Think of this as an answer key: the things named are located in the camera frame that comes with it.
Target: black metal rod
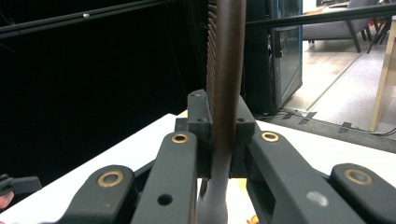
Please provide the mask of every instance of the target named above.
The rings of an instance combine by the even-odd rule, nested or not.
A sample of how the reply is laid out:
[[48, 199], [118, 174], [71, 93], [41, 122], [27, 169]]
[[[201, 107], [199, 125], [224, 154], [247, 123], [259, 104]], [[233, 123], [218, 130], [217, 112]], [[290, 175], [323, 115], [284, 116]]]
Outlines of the black metal rod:
[[61, 27], [82, 21], [90, 21], [93, 19], [99, 19], [106, 16], [121, 14], [146, 7], [160, 6], [167, 3], [169, 3], [169, 0], [146, 0], [122, 4], [114, 7], [103, 7], [94, 10], [87, 10], [79, 13], [73, 13], [44, 20], [16, 23], [13, 25], [0, 27], [0, 39], [12, 37], [15, 35], [25, 35], [36, 31]]
[[329, 21], [346, 21], [373, 17], [396, 15], [396, 4], [385, 4], [372, 7], [351, 8], [334, 12], [322, 12], [313, 15], [294, 16], [276, 20], [249, 21], [247, 27], [276, 28], [293, 25], [323, 23]]
[[206, 82], [213, 119], [210, 179], [204, 180], [198, 198], [198, 224], [226, 224], [228, 220], [225, 200], [242, 79], [245, 22], [245, 0], [218, 1], [215, 43], [209, 39], [209, 50], [214, 50], [209, 56], [214, 53], [215, 60], [210, 57], [208, 63], [214, 63], [214, 73], [208, 71]]

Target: white floor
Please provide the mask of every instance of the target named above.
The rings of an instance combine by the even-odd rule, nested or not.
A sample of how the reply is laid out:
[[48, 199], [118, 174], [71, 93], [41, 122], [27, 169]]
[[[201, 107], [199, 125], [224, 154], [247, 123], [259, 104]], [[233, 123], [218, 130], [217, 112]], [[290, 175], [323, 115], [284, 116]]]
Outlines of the white floor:
[[[369, 130], [387, 39], [374, 45], [360, 36], [361, 53], [352, 40], [304, 41], [303, 86], [284, 106], [285, 110], [317, 112], [314, 119]], [[386, 133], [396, 128], [396, 92], [376, 128]]]

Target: screw hole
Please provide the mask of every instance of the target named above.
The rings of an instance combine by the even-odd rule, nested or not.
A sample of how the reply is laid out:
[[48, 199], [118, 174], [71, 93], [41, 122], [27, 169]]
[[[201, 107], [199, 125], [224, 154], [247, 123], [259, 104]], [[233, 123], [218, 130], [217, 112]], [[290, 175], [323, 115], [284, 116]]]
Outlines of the screw hole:
[[119, 177], [118, 177], [117, 175], [111, 174], [111, 175], [105, 176], [104, 181], [105, 181], [105, 183], [107, 183], [107, 184], [111, 184], [111, 183], [113, 183], [114, 181], [116, 181], [118, 178], [119, 178]]
[[184, 141], [184, 139], [186, 139], [184, 136], [182, 135], [178, 135], [175, 137], [177, 141]]
[[158, 204], [162, 206], [166, 206], [173, 201], [172, 195], [170, 194], [163, 194], [158, 197]]

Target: black backdrop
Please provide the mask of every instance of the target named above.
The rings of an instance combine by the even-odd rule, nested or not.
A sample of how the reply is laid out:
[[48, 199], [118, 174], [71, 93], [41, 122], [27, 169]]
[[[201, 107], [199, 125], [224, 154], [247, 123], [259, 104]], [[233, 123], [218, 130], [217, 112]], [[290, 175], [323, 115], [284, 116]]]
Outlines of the black backdrop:
[[0, 39], [0, 173], [47, 185], [186, 109], [205, 69], [185, 11], [175, 3]]

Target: black cable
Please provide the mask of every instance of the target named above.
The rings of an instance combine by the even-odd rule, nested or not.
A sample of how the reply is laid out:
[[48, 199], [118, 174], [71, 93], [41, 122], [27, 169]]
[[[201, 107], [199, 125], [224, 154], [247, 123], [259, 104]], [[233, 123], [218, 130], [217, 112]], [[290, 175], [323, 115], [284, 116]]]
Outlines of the black cable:
[[0, 49], [5, 49], [6, 51], [15, 54], [15, 50], [6, 46], [5, 44], [3, 44], [2, 42], [0, 42]]
[[285, 115], [288, 115], [288, 114], [291, 114], [292, 116], [298, 117], [298, 118], [301, 118], [301, 119], [314, 120], [314, 121], [316, 121], [316, 122], [324, 123], [324, 124], [326, 124], [326, 125], [336, 126], [336, 127], [340, 127], [340, 128], [347, 129], [347, 130], [351, 130], [351, 131], [358, 132], [358, 133], [368, 133], [368, 134], [372, 134], [372, 135], [375, 135], [375, 136], [390, 136], [390, 135], [393, 135], [393, 134], [396, 133], [396, 128], [392, 129], [391, 131], [389, 131], [389, 132], [387, 132], [387, 133], [373, 133], [373, 132], [364, 131], [364, 130], [360, 130], [360, 129], [356, 129], [356, 128], [343, 127], [343, 126], [341, 126], [341, 125], [339, 125], [339, 124], [330, 123], [330, 122], [328, 122], [328, 121], [323, 121], [323, 120], [319, 120], [319, 119], [306, 118], [306, 117], [304, 117], [304, 116], [300, 116], [300, 115], [297, 115], [297, 114], [295, 114], [295, 113], [277, 114], [277, 115], [274, 115], [274, 116], [259, 116], [259, 117], [256, 117], [255, 119], [263, 120], [263, 119], [278, 118], [278, 117], [284, 117]]
[[0, 9], [0, 17], [1, 17], [6, 23], [8, 23], [8, 25], [14, 25], [14, 24], [15, 24], [15, 23], [12, 21], [12, 19], [11, 19], [11, 21], [9, 21], [9, 20], [4, 16], [3, 12], [1, 11], [1, 9]]

